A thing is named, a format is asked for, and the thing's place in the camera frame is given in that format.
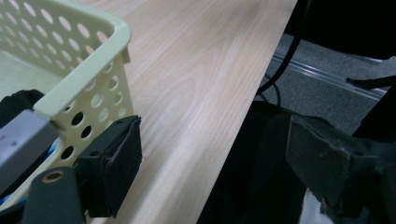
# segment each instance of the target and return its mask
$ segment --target white plastic basket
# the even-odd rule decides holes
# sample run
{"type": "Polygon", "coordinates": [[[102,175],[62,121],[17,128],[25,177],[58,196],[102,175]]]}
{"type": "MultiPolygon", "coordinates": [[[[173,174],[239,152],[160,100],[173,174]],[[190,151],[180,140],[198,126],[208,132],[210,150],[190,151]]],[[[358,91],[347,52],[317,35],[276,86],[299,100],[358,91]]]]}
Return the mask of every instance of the white plastic basket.
{"type": "Polygon", "coordinates": [[[26,196],[36,175],[73,165],[113,121],[133,114],[123,66],[130,38],[124,21],[72,1],[0,0],[0,99],[44,92],[35,112],[60,134],[55,151],[0,210],[26,196]]]}

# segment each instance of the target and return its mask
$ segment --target wooden table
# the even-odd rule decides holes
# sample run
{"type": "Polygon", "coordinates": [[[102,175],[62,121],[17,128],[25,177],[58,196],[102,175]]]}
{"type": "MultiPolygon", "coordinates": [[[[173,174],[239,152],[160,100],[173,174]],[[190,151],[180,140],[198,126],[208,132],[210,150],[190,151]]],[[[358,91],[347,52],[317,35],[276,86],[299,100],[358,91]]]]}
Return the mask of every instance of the wooden table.
{"type": "Polygon", "coordinates": [[[194,223],[296,0],[82,0],[126,20],[144,160],[117,219],[194,223]]]}

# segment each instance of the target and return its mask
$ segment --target floor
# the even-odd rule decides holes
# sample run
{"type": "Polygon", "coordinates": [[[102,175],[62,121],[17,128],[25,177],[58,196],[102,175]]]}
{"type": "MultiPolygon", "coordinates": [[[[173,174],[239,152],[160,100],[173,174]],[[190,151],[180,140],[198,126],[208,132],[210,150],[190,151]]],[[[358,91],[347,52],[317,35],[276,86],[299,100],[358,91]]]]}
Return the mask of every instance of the floor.
{"type": "MultiPolygon", "coordinates": [[[[290,35],[282,36],[267,75],[275,73],[291,40],[290,35]]],[[[395,57],[379,63],[302,41],[292,63],[276,85],[281,106],[304,115],[322,117],[339,130],[352,134],[386,90],[356,89],[346,84],[345,78],[388,77],[396,75],[395,71],[395,57]]],[[[263,96],[270,103],[278,101],[274,87],[263,96]]]]}

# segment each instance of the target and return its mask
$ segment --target gray carpet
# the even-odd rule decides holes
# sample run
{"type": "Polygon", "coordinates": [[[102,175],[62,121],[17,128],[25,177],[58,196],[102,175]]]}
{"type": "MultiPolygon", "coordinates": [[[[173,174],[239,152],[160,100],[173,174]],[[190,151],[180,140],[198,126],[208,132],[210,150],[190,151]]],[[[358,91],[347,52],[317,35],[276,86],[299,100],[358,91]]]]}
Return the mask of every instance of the gray carpet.
{"type": "MultiPolygon", "coordinates": [[[[276,54],[285,55],[292,37],[283,35],[276,54]]],[[[382,63],[347,55],[303,41],[293,57],[295,62],[304,63],[339,77],[357,79],[388,77],[396,75],[396,58],[382,63]]],[[[271,62],[267,74],[272,75],[279,63],[271,62]]],[[[281,106],[298,113],[317,116],[328,120],[339,130],[352,134],[377,100],[348,91],[302,73],[287,69],[278,80],[281,106]]],[[[275,88],[264,94],[268,102],[276,104],[275,88]]]]}

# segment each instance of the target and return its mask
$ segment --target basket rim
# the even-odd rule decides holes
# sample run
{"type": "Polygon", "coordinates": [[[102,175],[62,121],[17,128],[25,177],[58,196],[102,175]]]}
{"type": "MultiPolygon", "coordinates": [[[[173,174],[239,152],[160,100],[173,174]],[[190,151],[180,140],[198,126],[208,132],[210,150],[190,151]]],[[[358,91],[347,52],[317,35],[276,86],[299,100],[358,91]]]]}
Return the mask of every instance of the basket rim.
{"type": "Polygon", "coordinates": [[[55,88],[45,94],[35,105],[34,110],[38,114],[51,119],[68,107],[78,94],[100,74],[123,51],[127,52],[127,46],[132,38],[132,31],[128,23],[109,13],[87,7],[80,3],[64,0],[52,0],[60,7],[69,7],[79,12],[86,13],[98,20],[109,22],[114,32],[98,49],[87,57],[79,66],[71,71],[57,84],[55,88]]]}

